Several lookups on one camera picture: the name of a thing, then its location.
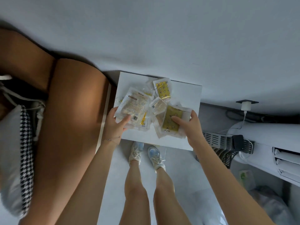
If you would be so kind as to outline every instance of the sneaker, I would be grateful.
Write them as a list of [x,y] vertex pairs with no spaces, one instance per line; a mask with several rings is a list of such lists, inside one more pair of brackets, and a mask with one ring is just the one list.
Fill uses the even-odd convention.
[[155,173],[156,170],[160,167],[162,167],[166,171],[166,166],[163,163],[165,160],[161,158],[159,150],[153,145],[148,148],[148,156],[153,163]]
[[139,164],[141,164],[141,154],[144,148],[144,143],[135,141],[131,147],[131,152],[129,156],[129,164],[132,160],[139,161]]

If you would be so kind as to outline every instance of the white table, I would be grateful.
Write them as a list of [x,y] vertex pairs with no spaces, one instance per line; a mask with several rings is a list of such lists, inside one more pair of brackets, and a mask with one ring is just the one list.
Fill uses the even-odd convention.
[[[141,83],[145,84],[149,80],[153,81],[156,80],[156,78],[121,72],[114,106],[119,105],[119,100],[126,95],[130,87],[138,86]],[[199,114],[201,92],[202,86],[172,81],[172,101],[179,101],[183,107],[192,108],[197,114]],[[128,129],[122,134],[122,139],[171,148],[180,148],[190,151],[193,150],[189,145],[187,138],[180,139],[173,136],[164,136],[162,138],[158,138],[153,124],[151,124],[148,131]]]

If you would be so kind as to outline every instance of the houndstooth fabric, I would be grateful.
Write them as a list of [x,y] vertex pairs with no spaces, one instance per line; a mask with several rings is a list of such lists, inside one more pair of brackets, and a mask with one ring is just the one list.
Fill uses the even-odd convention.
[[33,190],[32,129],[25,106],[22,106],[20,118],[20,182],[22,195],[22,212],[20,216],[23,218],[28,213]]

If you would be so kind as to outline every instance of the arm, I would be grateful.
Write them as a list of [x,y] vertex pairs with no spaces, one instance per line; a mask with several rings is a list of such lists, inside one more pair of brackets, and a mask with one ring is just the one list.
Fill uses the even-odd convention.
[[184,128],[228,224],[275,225],[206,142],[195,111],[192,111],[191,117],[189,122],[175,116],[172,119]]
[[56,225],[97,224],[113,151],[120,143],[123,131],[126,130],[123,128],[124,125],[130,119],[130,116],[127,116],[120,123],[116,123],[114,120],[116,110],[117,107],[112,108],[107,115],[101,146],[57,220]]

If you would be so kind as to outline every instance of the thigh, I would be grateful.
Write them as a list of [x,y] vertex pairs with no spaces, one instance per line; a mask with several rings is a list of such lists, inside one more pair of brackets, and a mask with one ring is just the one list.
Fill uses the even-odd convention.
[[191,225],[173,191],[156,189],[153,204],[157,225]]
[[150,225],[149,199],[146,190],[131,191],[126,198],[120,225]]

